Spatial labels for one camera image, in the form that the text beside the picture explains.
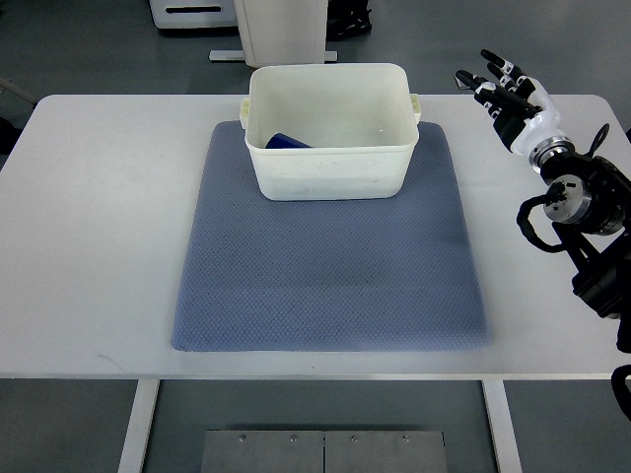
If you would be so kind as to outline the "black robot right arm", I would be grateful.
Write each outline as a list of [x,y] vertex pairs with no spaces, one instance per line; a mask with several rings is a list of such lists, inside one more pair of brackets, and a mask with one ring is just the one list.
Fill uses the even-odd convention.
[[601,318],[619,321],[616,348],[630,352],[630,179],[596,154],[604,124],[580,154],[565,137],[536,145],[529,160],[548,185],[525,201],[517,224],[547,253],[565,252],[577,269],[573,293]]

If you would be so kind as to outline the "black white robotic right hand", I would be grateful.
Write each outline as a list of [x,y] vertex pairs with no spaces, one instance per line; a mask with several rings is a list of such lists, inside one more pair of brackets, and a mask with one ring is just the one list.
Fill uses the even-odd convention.
[[487,49],[481,51],[481,56],[496,80],[458,70],[456,84],[461,90],[473,92],[508,151],[528,157],[543,142],[567,139],[559,128],[560,113],[540,82]]

